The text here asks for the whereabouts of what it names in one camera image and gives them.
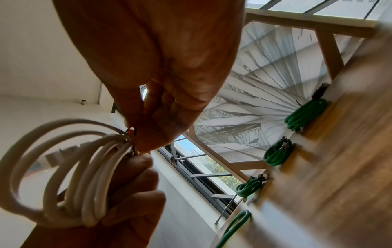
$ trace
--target coiled white cable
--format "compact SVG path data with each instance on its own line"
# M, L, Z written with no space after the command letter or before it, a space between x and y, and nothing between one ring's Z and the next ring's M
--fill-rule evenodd
M74 131L49 139L25 154L28 148L44 134L71 124L99 125L112 129L118 134ZM46 185L42 209L24 205L20 201L18 190L25 172L49 148L82 135L97 135L101 138L78 148L60 164ZM106 154L114 147L118 150L110 158L106 158ZM0 207L23 215L43 226L62 228L94 226L106 214L106 196L111 177L116 166L125 154L129 153L131 147L132 140L126 132L97 121L66 119L39 126L18 140L0 160ZM57 203L60 185L76 164L78 166L66 190L65 201Z

